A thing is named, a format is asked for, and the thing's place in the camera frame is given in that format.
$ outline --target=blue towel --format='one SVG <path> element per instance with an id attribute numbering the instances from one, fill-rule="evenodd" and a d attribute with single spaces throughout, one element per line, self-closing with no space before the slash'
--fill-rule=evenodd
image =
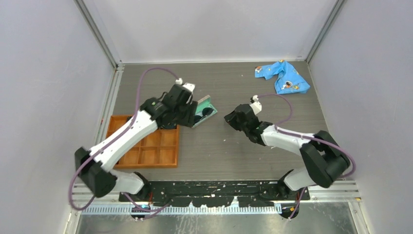
<path id="1" fill-rule="evenodd" d="M 275 81 L 274 87 L 277 94 L 305 94 L 310 88 L 310 85 L 298 74 L 293 65 L 284 60 L 255 68 L 255 78 L 264 77 L 267 80 L 276 74 L 278 74 L 278 79 Z"/>

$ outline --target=gray wall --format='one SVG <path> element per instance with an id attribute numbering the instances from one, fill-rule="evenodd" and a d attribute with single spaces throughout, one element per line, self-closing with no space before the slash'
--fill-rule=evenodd
<path id="1" fill-rule="evenodd" d="M 304 60 L 336 0 L 85 0 L 123 62 Z"/>
<path id="2" fill-rule="evenodd" d="M 73 0 L 0 3 L 0 233 L 60 234 L 113 69 Z"/>
<path id="3" fill-rule="evenodd" d="M 310 68 L 376 233 L 413 227 L 413 2 L 347 1 Z"/>

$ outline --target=green box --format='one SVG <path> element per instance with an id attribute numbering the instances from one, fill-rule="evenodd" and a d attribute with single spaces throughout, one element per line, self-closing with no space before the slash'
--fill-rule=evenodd
<path id="1" fill-rule="evenodd" d="M 195 115 L 202 116 L 202 110 L 207 108 L 207 107 L 212 109 L 212 113 L 209 114 L 206 117 L 202 117 L 202 119 L 199 122 L 195 123 L 192 128 L 195 128 L 196 126 L 200 125 L 205 120 L 207 120 L 208 118 L 210 118 L 211 116 L 213 116 L 214 114 L 216 114 L 218 112 L 217 109 L 211 104 L 211 96 L 210 95 L 206 95 L 205 97 L 201 98 L 198 101 L 198 106 L 196 108 Z"/>

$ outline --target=wooden tray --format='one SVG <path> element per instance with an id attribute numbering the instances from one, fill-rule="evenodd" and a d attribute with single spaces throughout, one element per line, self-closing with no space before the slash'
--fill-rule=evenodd
<path id="1" fill-rule="evenodd" d="M 106 138 L 122 127 L 128 117 L 131 116 L 111 116 Z M 174 168 L 178 166 L 178 147 L 179 126 L 158 129 L 133 146 L 114 168 Z"/>

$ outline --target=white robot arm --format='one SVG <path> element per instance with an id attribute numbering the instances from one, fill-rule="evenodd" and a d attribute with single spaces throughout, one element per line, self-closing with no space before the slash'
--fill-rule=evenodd
<path id="1" fill-rule="evenodd" d="M 259 121 L 256 115 L 261 110 L 258 97 L 253 96 L 250 104 L 239 105 L 224 119 L 235 130 L 243 131 L 254 143 L 282 148 L 302 157 L 305 167 L 287 172 L 278 181 L 277 189 L 281 195 L 287 196 L 292 191 L 315 184 L 328 188 L 350 167 L 350 160 L 345 154 L 316 141 L 321 139 L 337 145 L 328 132 L 307 134 L 283 129 Z"/>
<path id="2" fill-rule="evenodd" d="M 194 125 L 198 104 L 192 101 L 195 85 L 182 83 L 181 78 L 176 80 L 175 85 L 162 100 L 155 97 L 146 100 L 135 113 L 136 118 L 130 119 L 101 143 L 89 150 L 81 147 L 75 152 L 76 169 L 92 155 L 97 154 L 79 174 L 96 197 L 103 197 L 111 191 L 138 196 L 138 193 L 141 193 L 142 197 L 146 196 L 145 185 L 148 181 L 143 176 L 139 173 L 116 171 L 113 167 L 128 150 L 159 127 L 171 123 L 188 127 Z"/>

